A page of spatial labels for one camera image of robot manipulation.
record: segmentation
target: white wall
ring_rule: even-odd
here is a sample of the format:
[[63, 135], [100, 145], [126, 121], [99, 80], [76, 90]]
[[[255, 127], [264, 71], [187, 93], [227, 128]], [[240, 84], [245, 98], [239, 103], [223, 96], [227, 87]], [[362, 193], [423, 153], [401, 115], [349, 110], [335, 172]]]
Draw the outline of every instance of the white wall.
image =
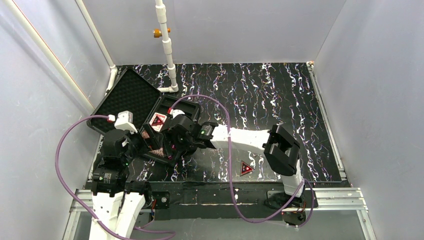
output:
[[[76, 3], [17, 2], [96, 106], [109, 70]], [[55, 151], [64, 131], [91, 111], [1, 1], [0, 46], [0, 239], [62, 239], [72, 198], [56, 177]], [[65, 141], [60, 168], [71, 189], [87, 179], [98, 139], [84, 125]]]
[[424, 2], [348, 0], [315, 62], [376, 236], [424, 239]]
[[[164, 64], [154, 0], [85, 0], [117, 65]], [[314, 60], [345, 0], [164, 0], [176, 63]]]

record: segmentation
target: cable connector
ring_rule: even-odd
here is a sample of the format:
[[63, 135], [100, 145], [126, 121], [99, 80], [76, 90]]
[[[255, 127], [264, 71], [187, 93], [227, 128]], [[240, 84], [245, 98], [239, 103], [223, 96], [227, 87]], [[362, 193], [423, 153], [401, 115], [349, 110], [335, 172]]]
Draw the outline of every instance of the cable connector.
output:
[[117, 120], [117, 118], [115, 117], [115, 115], [112, 115], [112, 114], [111, 115], [108, 115], [107, 117], [108, 117], [107, 121], [109, 123], [113, 123], [113, 122], [115, 122]]

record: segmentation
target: black carrying case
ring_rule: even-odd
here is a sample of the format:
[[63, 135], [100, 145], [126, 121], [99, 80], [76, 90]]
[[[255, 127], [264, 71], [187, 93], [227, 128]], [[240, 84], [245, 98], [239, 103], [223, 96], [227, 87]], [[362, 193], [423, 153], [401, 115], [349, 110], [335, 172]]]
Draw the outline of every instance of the black carrying case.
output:
[[[128, 68], [120, 74], [112, 89], [92, 115], [118, 116], [120, 112], [130, 111], [133, 114], [132, 124], [137, 130], [142, 131], [143, 124], [149, 123], [155, 113], [168, 115], [168, 109], [177, 100], [178, 98], [175, 96], [162, 94], [136, 71]], [[200, 105], [198, 103], [182, 100], [175, 106], [175, 109], [182, 110], [192, 120], [199, 120]], [[168, 128], [170, 119], [168, 115], [162, 130]], [[101, 118], [92, 118], [87, 121], [87, 125], [102, 135], [115, 129], [112, 123]], [[143, 157], [174, 166], [181, 155], [182, 152], [173, 149], [172, 156], [169, 157], [161, 157], [150, 152], [143, 154]]]

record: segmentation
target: brass valve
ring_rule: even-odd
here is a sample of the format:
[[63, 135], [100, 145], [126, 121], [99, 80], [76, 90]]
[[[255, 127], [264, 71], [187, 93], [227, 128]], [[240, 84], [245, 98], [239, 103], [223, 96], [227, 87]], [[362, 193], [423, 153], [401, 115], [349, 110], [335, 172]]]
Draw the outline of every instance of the brass valve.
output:
[[162, 31], [160, 29], [156, 28], [155, 30], [153, 30], [153, 37], [154, 38], [162, 37]]

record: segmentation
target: red object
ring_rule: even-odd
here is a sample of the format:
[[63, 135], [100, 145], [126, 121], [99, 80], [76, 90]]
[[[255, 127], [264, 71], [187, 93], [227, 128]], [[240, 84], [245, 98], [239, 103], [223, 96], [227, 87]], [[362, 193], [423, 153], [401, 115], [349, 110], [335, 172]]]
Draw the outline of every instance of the red object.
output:
[[151, 123], [151, 126], [158, 126], [158, 125], [163, 125], [164, 124], [164, 120], [162, 118], [160, 118], [159, 116], [156, 116], [153, 120], [153, 122]]
[[240, 174], [240, 176], [251, 173], [251, 172], [253, 172], [253, 170], [254, 169], [251, 166], [249, 166], [244, 161], [241, 161], [241, 174]]

